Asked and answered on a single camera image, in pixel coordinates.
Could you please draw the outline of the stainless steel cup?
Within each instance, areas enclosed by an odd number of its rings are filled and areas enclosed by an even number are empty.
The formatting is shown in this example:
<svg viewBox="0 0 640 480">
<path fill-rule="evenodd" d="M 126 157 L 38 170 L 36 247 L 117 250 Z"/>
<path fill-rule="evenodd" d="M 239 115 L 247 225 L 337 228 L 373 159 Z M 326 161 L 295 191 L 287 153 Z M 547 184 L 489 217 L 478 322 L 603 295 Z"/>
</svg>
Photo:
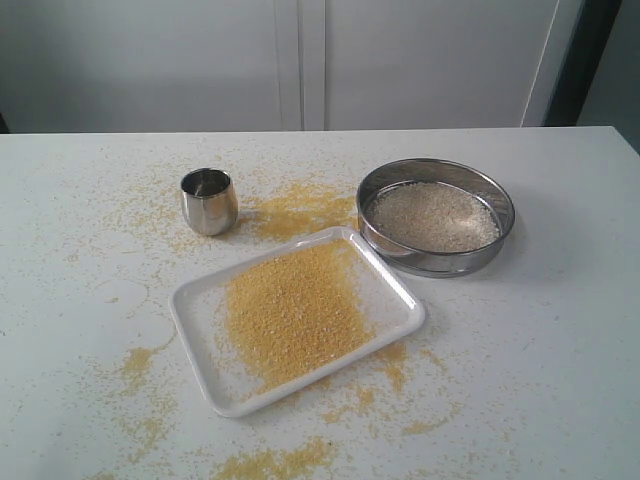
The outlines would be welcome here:
<svg viewBox="0 0 640 480">
<path fill-rule="evenodd" d="M 238 202 L 227 172 L 212 168 L 193 170 L 182 178 L 180 187 L 183 217 L 195 233 L 217 236 L 234 226 Z"/>
</svg>

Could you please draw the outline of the round stainless steel sieve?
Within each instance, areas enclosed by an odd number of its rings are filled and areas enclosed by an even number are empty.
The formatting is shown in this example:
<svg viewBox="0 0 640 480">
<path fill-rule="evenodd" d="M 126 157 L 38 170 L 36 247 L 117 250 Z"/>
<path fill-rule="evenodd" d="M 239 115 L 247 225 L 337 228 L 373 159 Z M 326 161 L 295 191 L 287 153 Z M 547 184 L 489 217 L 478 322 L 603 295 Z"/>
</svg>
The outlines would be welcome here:
<svg viewBox="0 0 640 480">
<path fill-rule="evenodd" d="M 432 278 L 488 265 L 515 225 L 507 192 L 484 173 L 441 159 L 393 161 L 368 173 L 356 195 L 363 238 L 390 265 Z"/>
</svg>

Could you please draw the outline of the grain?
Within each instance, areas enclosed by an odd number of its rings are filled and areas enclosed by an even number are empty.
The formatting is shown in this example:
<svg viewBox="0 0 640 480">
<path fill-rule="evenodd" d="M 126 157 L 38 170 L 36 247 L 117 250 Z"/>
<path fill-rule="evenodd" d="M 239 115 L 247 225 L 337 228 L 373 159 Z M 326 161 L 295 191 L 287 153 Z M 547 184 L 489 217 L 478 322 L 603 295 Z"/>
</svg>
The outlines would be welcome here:
<svg viewBox="0 0 640 480">
<path fill-rule="evenodd" d="M 430 252 L 467 252 L 493 243 L 500 229 L 473 195 L 439 183 L 412 183 L 380 194 L 368 216 L 392 241 Z"/>
</svg>

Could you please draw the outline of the yellow millet pile on tray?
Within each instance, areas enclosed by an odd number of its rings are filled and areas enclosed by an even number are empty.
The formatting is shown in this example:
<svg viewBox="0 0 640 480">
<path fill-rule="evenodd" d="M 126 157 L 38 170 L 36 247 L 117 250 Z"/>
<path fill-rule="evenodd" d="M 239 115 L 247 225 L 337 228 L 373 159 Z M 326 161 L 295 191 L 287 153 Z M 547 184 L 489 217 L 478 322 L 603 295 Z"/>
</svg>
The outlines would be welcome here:
<svg viewBox="0 0 640 480">
<path fill-rule="evenodd" d="M 356 292 L 352 244 L 339 239 L 264 260 L 226 285 L 228 338 L 266 393 L 373 337 Z"/>
</svg>

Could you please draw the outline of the white plastic tray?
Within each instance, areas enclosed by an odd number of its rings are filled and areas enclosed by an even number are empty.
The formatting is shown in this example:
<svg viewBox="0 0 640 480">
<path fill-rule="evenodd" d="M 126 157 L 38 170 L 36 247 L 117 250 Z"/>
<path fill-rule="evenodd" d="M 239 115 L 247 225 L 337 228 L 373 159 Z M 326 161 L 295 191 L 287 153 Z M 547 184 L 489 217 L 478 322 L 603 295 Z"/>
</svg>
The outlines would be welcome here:
<svg viewBox="0 0 640 480">
<path fill-rule="evenodd" d="M 169 297 L 198 385 L 221 416 L 252 414 L 418 330 L 422 303 L 348 227 L 179 286 Z"/>
</svg>

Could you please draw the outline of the black vertical post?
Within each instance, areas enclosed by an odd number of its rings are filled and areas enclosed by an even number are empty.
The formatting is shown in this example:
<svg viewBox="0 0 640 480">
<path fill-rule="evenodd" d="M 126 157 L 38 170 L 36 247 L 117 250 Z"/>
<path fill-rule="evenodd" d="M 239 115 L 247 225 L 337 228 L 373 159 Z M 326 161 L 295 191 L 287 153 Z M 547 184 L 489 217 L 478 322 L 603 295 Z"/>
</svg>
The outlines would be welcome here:
<svg viewBox="0 0 640 480">
<path fill-rule="evenodd" d="M 545 114 L 545 127 L 577 125 L 621 5 L 621 0 L 582 2 Z"/>
</svg>

